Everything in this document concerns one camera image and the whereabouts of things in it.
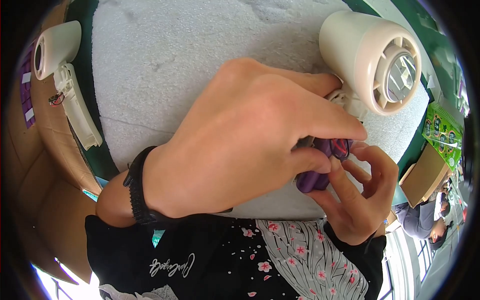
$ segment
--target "cream hair dryer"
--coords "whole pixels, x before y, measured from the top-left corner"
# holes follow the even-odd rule
[[[399,112],[420,82],[419,48],[397,23],[359,12],[331,14],[319,34],[325,63],[343,81],[327,98],[363,120]]]

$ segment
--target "product box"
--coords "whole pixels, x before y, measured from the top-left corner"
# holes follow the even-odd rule
[[[437,103],[430,103],[422,135],[440,154],[450,170],[462,156],[463,128]]]

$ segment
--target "white plastic housing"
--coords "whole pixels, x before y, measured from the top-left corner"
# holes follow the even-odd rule
[[[45,30],[36,43],[34,70],[38,80],[53,73],[58,94],[63,93],[65,114],[85,150],[103,142],[85,105],[71,62],[77,56],[82,39],[78,21],[63,23]]]
[[[71,21],[45,30],[35,46],[34,69],[38,80],[43,80],[77,56],[82,39],[82,27]]]
[[[83,148],[88,150],[91,146],[100,146],[102,136],[85,105],[73,65],[66,63],[60,66],[53,73],[53,79],[57,91],[65,96],[62,102],[65,114]]]
[[[335,12],[320,29],[319,47],[325,63],[344,81],[342,89],[350,87],[377,115],[399,112],[420,82],[419,48],[412,35],[394,22],[359,12]],[[402,101],[392,102],[384,96],[385,66],[398,51],[407,52],[414,59],[415,78],[408,95]]]

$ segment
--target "finger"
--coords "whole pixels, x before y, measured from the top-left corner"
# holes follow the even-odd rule
[[[355,184],[348,179],[340,161],[331,156],[330,162],[332,166],[328,179],[345,210],[354,220],[365,218],[366,216],[363,215],[366,204],[365,198],[360,194]]]
[[[277,74],[303,87],[320,97],[342,87],[342,82],[333,74],[309,74],[268,67],[269,72]]]
[[[369,173],[349,159],[342,163],[342,167],[345,171],[352,174],[352,176],[361,184],[367,184],[372,180],[372,176]]]
[[[378,146],[368,146],[365,148],[355,148],[350,151],[360,161],[368,162],[372,167],[372,176],[374,172],[380,172],[383,176],[398,177],[398,166],[396,163]]]
[[[329,191],[313,190],[306,194],[312,198],[324,210],[330,224],[339,221],[345,225],[351,220],[351,217],[345,212],[341,204],[336,201]]]
[[[353,142],[352,146],[350,147],[350,151],[355,151],[355,149],[365,148],[365,147],[368,147],[368,146],[370,146],[370,145],[367,144],[366,142],[355,141],[355,142]]]
[[[293,166],[293,174],[300,174],[306,171],[317,173],[330,172],[330,160],[322,151],[303,147],[292,150],[290,161]]]
[[[297,93],[303,106],[296,115],[299,124],[310,135],[323,139],[351,139],[362,141],[367,132],[357,118],[343,110],[338,104],[331,103],[317,95],[305,91]]]
[[[329,191],[313,190],[307,194],[324,210],[327,220],[332,226],[337,238],[341,241],[356,245],[365,239],[358,241],[352,240],[352,236],[357,237],[358,234],[352,232],[352,217],[345,211],[340,203],[338,203]]]

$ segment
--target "black wristband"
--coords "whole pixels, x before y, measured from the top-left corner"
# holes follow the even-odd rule
[[[130,203],[132,204],[133,218],[138,224],[148,225],[153,229],[166,229],[165,225],[178,223],[182,218],[170,218],[148,208],[144,198],[143,170],[145,160],[155,146],[145,148],[137,155],[130,165],[123,186],[130,189]]]

